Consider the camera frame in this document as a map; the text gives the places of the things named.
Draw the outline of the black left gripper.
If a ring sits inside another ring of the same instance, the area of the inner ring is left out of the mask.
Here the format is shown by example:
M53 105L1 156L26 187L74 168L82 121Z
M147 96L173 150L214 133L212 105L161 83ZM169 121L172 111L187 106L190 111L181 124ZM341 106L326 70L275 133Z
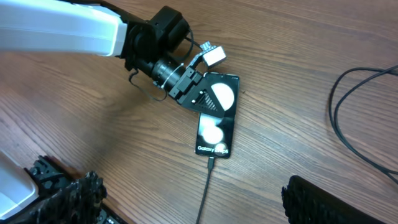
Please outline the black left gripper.
M174 100L180 99L180 105L186 109L222 118L225 109L211 87L213 84L213 78L203 77L197 70L187 67L168 94Z

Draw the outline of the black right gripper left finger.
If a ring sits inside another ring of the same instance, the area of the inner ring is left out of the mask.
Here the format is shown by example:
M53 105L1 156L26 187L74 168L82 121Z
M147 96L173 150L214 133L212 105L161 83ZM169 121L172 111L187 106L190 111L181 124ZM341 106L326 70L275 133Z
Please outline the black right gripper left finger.
M106 195L103 179L91 171L34 205L18 218L18 222L93 224L97 222Z

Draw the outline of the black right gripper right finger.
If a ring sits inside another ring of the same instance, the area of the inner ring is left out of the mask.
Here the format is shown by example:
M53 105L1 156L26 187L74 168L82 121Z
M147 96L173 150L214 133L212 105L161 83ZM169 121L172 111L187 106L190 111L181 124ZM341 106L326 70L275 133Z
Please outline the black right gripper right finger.
M383 224L304 178L293 175L282 187L282 205L290 224Z

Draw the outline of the black smartphone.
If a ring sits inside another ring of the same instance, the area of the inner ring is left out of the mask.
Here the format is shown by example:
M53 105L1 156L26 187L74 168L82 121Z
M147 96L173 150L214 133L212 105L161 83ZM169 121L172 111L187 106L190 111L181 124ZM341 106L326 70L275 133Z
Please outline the black smartphone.
M222 118L199 114L195 154L227 159L232 151L240 79L237 75L215 72L206 73L205 78L210 81L225 114Z

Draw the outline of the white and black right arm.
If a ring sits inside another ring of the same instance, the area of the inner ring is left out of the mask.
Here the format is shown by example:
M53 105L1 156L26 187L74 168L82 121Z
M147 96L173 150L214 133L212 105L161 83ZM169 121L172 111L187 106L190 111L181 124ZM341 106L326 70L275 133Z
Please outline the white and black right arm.
M289 223L380 222L297 175L281 195ZM77 179L48 156L27 169L1 153L1 223L125 223L106 196L96 172Z

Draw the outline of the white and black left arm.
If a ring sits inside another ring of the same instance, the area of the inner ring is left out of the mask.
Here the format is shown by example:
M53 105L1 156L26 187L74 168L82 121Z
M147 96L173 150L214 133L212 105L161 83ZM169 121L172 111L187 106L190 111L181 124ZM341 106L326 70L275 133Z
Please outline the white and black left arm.
M67 52L117 57L132 75L143 72L182 107L221 118L225 109L200 62L224 59L223 49L205 43L184 65L171 53L193 32L182 14L163 7L143 20L106 1L1 0L1 50L4 52Z

